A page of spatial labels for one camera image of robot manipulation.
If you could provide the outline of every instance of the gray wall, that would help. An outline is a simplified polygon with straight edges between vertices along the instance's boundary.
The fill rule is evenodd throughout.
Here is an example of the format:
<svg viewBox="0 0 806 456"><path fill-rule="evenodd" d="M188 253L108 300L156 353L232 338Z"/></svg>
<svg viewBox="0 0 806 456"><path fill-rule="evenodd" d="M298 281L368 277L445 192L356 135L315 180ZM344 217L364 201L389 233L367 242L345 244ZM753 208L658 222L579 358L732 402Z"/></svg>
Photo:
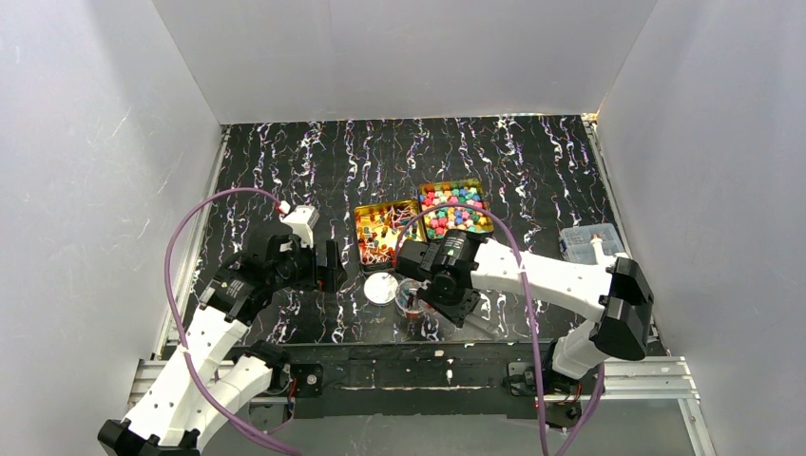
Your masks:
<svg viewBox="0 0 806 456"><path fill-rule="evenodd" d="M595 112L656 0L154 0L222 124Z"/></svg>
<svg viewBox="0 0 806 456"><path fill-rule="evenodd" d="M600 132L719 454L806 445L806 3L661 0Z"/></svg>
<svg viewBox="0 0 806 456"><path fill-rule="evenodd" d="M147 0L0 6L0 453L104 454L220 128Z"/></svg>

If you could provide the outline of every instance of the black tabletop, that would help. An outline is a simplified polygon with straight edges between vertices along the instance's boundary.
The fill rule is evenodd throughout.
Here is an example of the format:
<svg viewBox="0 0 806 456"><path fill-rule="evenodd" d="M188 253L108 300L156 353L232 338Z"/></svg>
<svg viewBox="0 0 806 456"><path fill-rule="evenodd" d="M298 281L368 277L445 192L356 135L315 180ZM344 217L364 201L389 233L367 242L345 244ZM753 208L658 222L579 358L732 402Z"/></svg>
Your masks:
<svg viewBox="0 0 806 456"><path fill-rule="evenodd" d="M348 282L339 294L281 292L247 334L275 343L472 341L489 333L456 329L441 316L410 323L394 305L363 294L354 209L412 198L425 182L477 178L489 206L522 250L560 258L560 230L611 222L613 215L578 116L264 123L233 125L218 190L257 186L294 204L318 208L317 239L338 241ZM250 226L277 215L260 196L214 204L204 234L186 320L221 261L239 249ZM506 242L500 233L495 237ZM581 322L540 305L540 335L565 335ZM475 313L506 340L528 339L520 296L484 292Z"/></svg>

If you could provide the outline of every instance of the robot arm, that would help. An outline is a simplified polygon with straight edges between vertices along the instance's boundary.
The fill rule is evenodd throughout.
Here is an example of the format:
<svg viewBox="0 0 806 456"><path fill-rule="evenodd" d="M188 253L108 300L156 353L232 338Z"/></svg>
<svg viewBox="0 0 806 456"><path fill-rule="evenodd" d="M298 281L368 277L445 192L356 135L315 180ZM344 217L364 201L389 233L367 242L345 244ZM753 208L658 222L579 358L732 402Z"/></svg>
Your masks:
<svg viewBox="0 0 806 456"><path fill-rule="evenodd" d="M592 242L600 264L521 253L532 296L585 318L556 341L547 363L547 369L575 380L610 356L643 359L654 301L637 262L605 256L601 241ZM459 327L475 309L478 290L523 294L511 249L475 233L449 230L432 244L407 240L395 269L427 283L418 296Z"/></svg>
<svg viewBox="0 0 806 456"><path fill-rule="evenodd" d="M196 372L211 378L224 356L246 334L258 313L283 288L335 293L346 280L335 241L314 244L317 210L299 206L281 225L263 225L246 248L229 257L204 290L187 330L188 349L174 352L144 398L123 421L108 420L98 440L115 456L198 456L226 419L194 385L184 353ZM210 393L235 412L268 390L287 357L271 344L253 345Z"/></svg>

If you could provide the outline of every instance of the metal frame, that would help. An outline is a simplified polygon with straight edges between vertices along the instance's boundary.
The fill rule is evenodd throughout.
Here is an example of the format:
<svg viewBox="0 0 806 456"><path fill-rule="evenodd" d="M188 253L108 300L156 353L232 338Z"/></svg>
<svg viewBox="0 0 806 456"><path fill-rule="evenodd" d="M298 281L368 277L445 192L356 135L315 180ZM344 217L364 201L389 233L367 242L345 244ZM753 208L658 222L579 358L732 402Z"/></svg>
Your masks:
<svg viewBox="0 0 806 456"><path fill-rule="evenodd" d="M160 375L166 361L141 361L137 367L128 403L136 404ZM219 376L223 377L233 367L231 361L224 361L219 367ZM700 399L700 394L691 378L688 365L682 356L649 356L643 361L623 361L610 358L604 362L604 388L602 396L606 400L636 399L668 399L693 401ZM558 402L566 400L564 395L548 395L546 400ZM285 403L285 397L256 397L253 404Z"/></svg>
<svg viewBox="0 0 806 456"><path fill-rule="evenodd" d="M229 142L230 131L232 126L227 126L226 130L221 135L221 146L216 154L216 161L213 163L213 168L210 170L210 177L207 178L207 186L202 198L213 196L216 192L216 185L219 183L219 172L221 171L221 164L224 160L224 153L226 151L227 143ZM193 273L196 271L196 265L199 261L199 255L202 252L202 240L204 238L205 227L207 226L207 219L210 217L211 204L201 209L196 215L193 226L190 231L187 246L182 254L182 266L177 273L177 280L174 285L174 296L176 296L179 311L184 316L184 310L187 307L187 300L190 297L190 290L193 288ZM173 316L170 309L165 310L165 318L163 325L160 329L160 335L154 347L154 359L159 359L165 345L168 342L177 343L179 335L177 334L176 325L174 324Z"/></svg>
<svg viewBox="0 0 806 456"><path fill-rule="evenodd" d="M523 115L542 115L542 114L523 114ZM610 200L610 205L616 223L622 229L622 242L627 253L632 257L632 251L627 240L627 235L624 232L624 225L622 224L621 212L619 211L618 203L616 202L613 193L610 179L608 178L607 165L605 161L605 154L599 137L596 132L596 114L583 114L583 122L585 124L585 131L587 133L590 145L593 149L593 156L599 167L600 177L604 184L604 189L607 197ZM211 170L210 179L207 183L205 197L213 195L218 183L218 175L221 170L221 163L223 161L224 152L230 136L230 128L223 132L221 147L216 158L216 163ZM197 217L193 224L190 241L185 249L182 259L182 267L178 274L177 282L177 302L181 306L181 312L184 314L187 300L190 295L190 290L193 285L193 272L196 269L196 263L199 258L200 250L202 247L202 238L204 228L209 216L209 206L205 208ZM653 322L652 335L657 337L658 331ZM176 341L178 335L176 327L173 324L170 313L167 313L163 322L163 327L160 332L160 338L155 347L154 359L159 359L160 353L163 351L165 345L170 341ZM165 361L141 361L137 368L137 374L132 385L132 390L129 394L129 405L133 406L142 395L148 390L151 383L159 375L160 371L165 364ZM225 375L232 368L231 362L225 362L221 365L221 375ZM606 393L603 396L605 400L651 400L651 399L664 399L664 400L677 400L681 408L681 417L685 422L686 429L688 430L691 446L694 449L696 456L715 456L711 438L708 434L708 429L702 417L700 410L700 394L685 362L685 358L681 356L650 356L641 362L626 362L616 359L608 359L605 361L606 377L604 383L606 386ZM548 396L548 401L561 401L564 397ZM253 404L273 404L285 403L284 397L256 397L253 399Z"/></svg>

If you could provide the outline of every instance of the purple cable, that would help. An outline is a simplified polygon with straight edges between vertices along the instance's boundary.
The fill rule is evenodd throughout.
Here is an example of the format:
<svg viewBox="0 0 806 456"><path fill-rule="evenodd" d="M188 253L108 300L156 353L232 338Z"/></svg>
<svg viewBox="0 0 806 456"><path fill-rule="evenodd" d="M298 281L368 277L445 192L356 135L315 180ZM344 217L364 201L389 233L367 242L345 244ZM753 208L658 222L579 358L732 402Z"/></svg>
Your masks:
<svg viewBox="0 0 806 456"><path fill-rule="evenodd" d="M163 271L165 279L165 292L167 293L168 296L168 306L171 309L171 314L174 317L174 323L176 324L177 332L179 333L180 345L182 345L182 347L184 347L186 350L188 349L187 336L185 334L186 330L182 325L182 316L179 313L179 307L177 306L176 299L174 298L173 286L171 284L171 254L173 253L174 245L177 242L177 238L179 238L179 235L182 233L182 229L184 229L184 226L187 224L188 221L190 221L193 218L193 216L196 215L196 213L198 213L204 206L206 206L210 202L236 193L257 193L265 196L269 200L274 201L277 206L280 205L280 201L279 199L277 199L277 197L259 188L239 187L224 190L195 205L193 209L191 209L190 212L188 212L187 215L184 216L182 221L180 221L179 226L177 226L176 230L174 230L174 234L168 241L168 247L165 251L165 264ZM204 382L200 379L199 375L196 373L196 368L193 366L193 359L191 358L190 353L187 351L184 353L184 362L187 365L187 370L188 373L190 374L190 378L193 380L193 383L196 385L196 388L199 389L199 393L201 393L201 396L203 396L204 399L206 399L207 402L209 402L210 405L213 406L213 409L217 410L221 415L225 416L230 421L230 423L232 423L233 427L235 427L235 429L237 429L238 432L243 434L244 437L246 437L251 442L254 442L257 445L260 445L261 447L271 449L273 451L277 451L283 454L294 456L299 456L302 454L301 451L291 446L288 446L283 442L273 438L271 435L263 433L256 427L249 425L245 421L241 420L238 416L236 416L235 413L229 411L225 406L221 405L216 400L216 398L213 397L213 395L207 389L207 386L204 384Z"/></svg>
<svg viewBox="0 0 806 456"><path fill-rule="evenodd" d="M540 343L538 339L538 327L537 327L537 318L535 317L534 312L534 304L532 303L531 297L531 287L528 286L529 281L527 277L527 272L523 269L522 266L522 258L521 252L518 248L518 243L515 241L515 237L512 235L512 232L507 228L507 225L498 217L496 217L492 212L488 211L487 209L482 209L475 206L470 206L469 204L464 204L461 202L448 202L444 204L439 204L434 207L430 207L425 211L417 214L413 218L409 220L408 223L403 227L403 230L397 235L397 243L394 245L394 252L397 255L397 252L400 252L400 244L403 243L403 238L406 232L420 219L426 216L426 214L437 211L439 209L444 209L448 207L462 207L471 211L476 211L481 214L484 214L490 220L494 221L501 229L504 231L504 235L507 237L507 241L509 242L509 247L512 249L512 254L515 256L515 259L518 262L518 268L521 270L521 284L524 287L524 296L527 300L527 314L529 320L529 326L531 328L531 347L532 347L532 354L534 356L534 383L537 386L537 406L538 406L538 417L539 417L539 430L540 430L540 447L543 450L544 456L549 456L548 453L548 438L546 433L546 402L544 400L544 391L543 391L543 368L541 367L541 360L540 360ZM571 443L576 438L577 434L579 433L582 425L590 418L590 415L593 411L598 407L599 400L602 398L602 392L604 391L605 386L605 366L600 365L599 367L599 377L596 379L596 386L593 388L593 393L590 396L590 402L588 403L585 411L583 412L582 416L580 417L580 421L577 423L577 426L571 430L570 434L568 434L568 438L560 447L560 450L557 451L556 456L563 456L566 453L568 447L570 447Z"/></svg>
<svg viewBox="0 0 806 456"><path fill-rule="evenodd" d="M267 430L267 431L266 431L266 433L268 433L268 434L274 434L274 433L275 433L275 432L277 432L278 430L281 430L282 428L285 428L286 426L288 426L288 424L289 424L289 423L291 423L292 421L294 421L294 417L293 417L293 416L292 416L291 418L289 418L289 419L285 420L285 423L281 423L279 426L275 427L274 429L272 429L272 430Z"/></svg>

